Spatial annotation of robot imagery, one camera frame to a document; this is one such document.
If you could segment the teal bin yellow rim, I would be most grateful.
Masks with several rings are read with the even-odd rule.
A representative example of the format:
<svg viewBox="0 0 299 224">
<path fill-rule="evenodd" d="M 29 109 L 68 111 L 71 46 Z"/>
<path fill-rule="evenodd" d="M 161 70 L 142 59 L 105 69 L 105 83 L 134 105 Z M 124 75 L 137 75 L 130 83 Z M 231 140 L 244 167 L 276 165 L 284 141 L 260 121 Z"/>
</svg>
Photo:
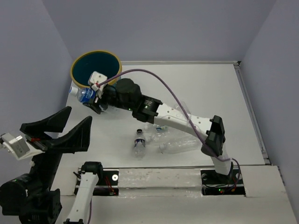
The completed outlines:
<svg viewBox="0 0 299 224">
<path fill-rule="evenodd" d="M 70 76 L 77 87 L 85 88 L 88 87 L 88 80 L 94 71 L 110 79 L 122 72 L 122 64 L 118 56 L 109 51 L 90 51 L 73 62 Z"/>
</svg>

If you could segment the clear bottle blue label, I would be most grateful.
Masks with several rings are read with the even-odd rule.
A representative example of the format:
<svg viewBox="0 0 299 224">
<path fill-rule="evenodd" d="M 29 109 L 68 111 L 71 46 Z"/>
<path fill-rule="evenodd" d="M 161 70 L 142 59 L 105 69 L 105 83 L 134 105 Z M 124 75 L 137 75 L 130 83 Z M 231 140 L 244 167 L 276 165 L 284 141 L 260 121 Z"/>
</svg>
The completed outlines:
<svg viewBox="0 0 299 224">
<path fill-rule="evenodd" d="M 80 103 L 86 103 L 95 97 L 96 92 L 91 88 L 80 89 L 78 87 L 72 86 L 69 89 L 69 94 L 75 96 Z"/>
</svg>

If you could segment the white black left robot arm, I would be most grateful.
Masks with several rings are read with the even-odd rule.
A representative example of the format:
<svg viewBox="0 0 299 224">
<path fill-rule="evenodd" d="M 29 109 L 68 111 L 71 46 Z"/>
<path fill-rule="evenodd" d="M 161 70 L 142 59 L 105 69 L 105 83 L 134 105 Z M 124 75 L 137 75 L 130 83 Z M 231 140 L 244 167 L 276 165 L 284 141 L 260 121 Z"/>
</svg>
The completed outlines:
<svg viewBox="0 0 299 224">
<path fill-rule="evenodd" d="M 88 116 L 66 135 L 52 138 L 49 132 L 62 133 L 72 108 L 32 123 L 23 123 L 23 135 L 0 136 L 0 145 L 16 159 L 31 158 L 28 173 L 0 187 L 0 206 L 4 216 L 18 216 L 23 224 L 53 224 L 62 209 L 60 190 L 51 190 L 63 154 L 86 152 L 90 145 L 92 117 Z"/>
</svg>

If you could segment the small bottle black cap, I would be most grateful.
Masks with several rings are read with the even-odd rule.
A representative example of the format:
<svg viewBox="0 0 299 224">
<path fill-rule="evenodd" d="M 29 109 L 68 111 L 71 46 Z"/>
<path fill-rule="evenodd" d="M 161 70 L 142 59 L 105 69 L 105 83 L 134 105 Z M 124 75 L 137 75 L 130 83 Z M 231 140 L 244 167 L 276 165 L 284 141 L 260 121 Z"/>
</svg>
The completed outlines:
<svg viewBox="0 0 299 224">
<path fill-rule="evenodd" d="M 145 156 L 146 140 L 142 129 L 137 129 L 136 131 L 133 153 L 134 156 L 139 159 L 142 159 Z"/>
</svg>

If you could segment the crushed clear plastic bottle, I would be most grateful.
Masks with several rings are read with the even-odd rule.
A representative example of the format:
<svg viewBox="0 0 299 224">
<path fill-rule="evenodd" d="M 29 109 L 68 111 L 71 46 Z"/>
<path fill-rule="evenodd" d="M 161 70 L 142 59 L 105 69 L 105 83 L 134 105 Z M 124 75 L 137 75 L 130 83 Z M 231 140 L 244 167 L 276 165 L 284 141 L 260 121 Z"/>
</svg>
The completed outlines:
<svg viewBox="0 0 299 224">
<path fill-rule="evenodd" d="M 165 132 L 156 132 L 151 133 L 149 136 L 145 137 L 147 143 L 158 143 L 167 141 L 176 137 L 183 137 L 186 136 L 186 133 L 177 129 L 168 129 Z"/>
</svg>

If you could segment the clear bottle white cap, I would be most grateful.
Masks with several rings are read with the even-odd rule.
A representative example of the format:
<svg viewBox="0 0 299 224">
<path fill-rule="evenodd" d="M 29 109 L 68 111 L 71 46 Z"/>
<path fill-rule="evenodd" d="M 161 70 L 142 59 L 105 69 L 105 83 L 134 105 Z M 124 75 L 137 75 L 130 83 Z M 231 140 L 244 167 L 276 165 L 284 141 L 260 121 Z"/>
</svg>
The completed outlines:
<svg viewBox="0 0 299 224">
<path fill-rule="evenodd" d="M 201 141 L 194 136 L 185 136 L 182 138 L 171 139 L 162 143 L 158 147 L 158 151 L 162 154 L 179 154 L 194 151 L 202 146 Z"/>
</svg>

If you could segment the clear bottle green white label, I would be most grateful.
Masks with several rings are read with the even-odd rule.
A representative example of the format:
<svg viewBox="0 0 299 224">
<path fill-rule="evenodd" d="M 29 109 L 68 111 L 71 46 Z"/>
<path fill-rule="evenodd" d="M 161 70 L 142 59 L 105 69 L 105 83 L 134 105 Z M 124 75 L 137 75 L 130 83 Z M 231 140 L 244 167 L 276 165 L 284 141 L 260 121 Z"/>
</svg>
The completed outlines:
<svg viewBox="0 0 299 224">
<path fill-rule="evenodd" d="M 147 132 L 166 132 L 168 130 L 168 126 L 147 123 L 144 125 L 144 130 Z"/>
</svg>

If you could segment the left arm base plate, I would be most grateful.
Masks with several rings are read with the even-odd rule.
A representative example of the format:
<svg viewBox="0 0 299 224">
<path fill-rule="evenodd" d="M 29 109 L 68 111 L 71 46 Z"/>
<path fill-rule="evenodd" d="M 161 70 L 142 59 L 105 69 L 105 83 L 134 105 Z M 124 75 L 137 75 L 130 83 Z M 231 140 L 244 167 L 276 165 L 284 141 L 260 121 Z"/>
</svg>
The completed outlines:
<svg viewBox="0 0 299 224">
<path fill-rule="evenodd" d="M 103 169 L 103 178 L 99 179 L 93 191 L 93 196 L 118 196 L 118 169 Z"/>
</svg>

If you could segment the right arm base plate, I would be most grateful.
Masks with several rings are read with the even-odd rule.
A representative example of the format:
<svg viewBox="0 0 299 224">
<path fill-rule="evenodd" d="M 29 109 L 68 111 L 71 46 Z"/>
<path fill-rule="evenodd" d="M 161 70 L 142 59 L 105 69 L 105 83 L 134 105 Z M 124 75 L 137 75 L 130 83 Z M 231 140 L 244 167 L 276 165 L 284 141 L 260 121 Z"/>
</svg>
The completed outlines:
<svg viewBox="0 0 299 224">
<path fill-rule="evenodd" d="M 203 169 L 200 174 L 201 193 L 204 196 L 246 195 L 243 179 L 242 176 L 239 177 L 238 169 L 233 169 L 231 176 L 218 174 L 213 169 Z"/>
</svg>

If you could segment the clear wide-mouth plastic jar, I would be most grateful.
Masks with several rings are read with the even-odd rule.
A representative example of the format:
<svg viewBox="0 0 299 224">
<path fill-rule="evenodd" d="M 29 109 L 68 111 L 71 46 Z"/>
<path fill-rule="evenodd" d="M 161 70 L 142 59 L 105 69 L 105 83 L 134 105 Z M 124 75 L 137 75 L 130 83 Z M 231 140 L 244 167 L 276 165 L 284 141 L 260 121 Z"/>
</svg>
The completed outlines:
<svg viewBox="0 0 299 224">
<path fill-rule="evenodd" d="M 186 111 L 186 113 L 190 114 L 190 110 L 189 110 L 188 106 L 186 105 L 186 103 L 184 101 L 181 101 L 180 103 L 181 103 L 182 107 L 184 108 L 184 110 Z M 182 108 L 179 106 L 178 103 L 176 103 L 173 106 L 173 108 L 176 109 L 176 110 L 178 110 L 178 111 L 180 111 L 181 113 L 184 113 L 183 110 L 182 110 Z"/>
</svg>

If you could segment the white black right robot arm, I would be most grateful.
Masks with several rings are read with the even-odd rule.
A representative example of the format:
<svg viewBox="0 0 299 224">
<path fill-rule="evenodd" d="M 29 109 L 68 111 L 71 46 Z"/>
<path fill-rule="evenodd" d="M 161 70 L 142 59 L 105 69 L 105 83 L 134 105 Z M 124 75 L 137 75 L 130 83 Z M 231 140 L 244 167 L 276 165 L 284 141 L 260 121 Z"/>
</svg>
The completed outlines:
<svg viewBox="0 0 299 224">
<path fill-rule="evenodd" d="M 232 178 L 233 163 L 224 148 L 226 138 L 221 117 L 215 115 L 209 119 L 181 112 L 161 100 L 143 95 L 140 86 L 129 78 L 121 79 L 115 86 L 106 84 L 96 91 L 84 90 L 86 93 L 79 101 L 97 114 L 113 106 L 131 111 L 138 121 L 168 126 L 198 137 L 203 141 L 202 153 L 213 161 L 216 180 L 226 183 Z"/>
</svg>

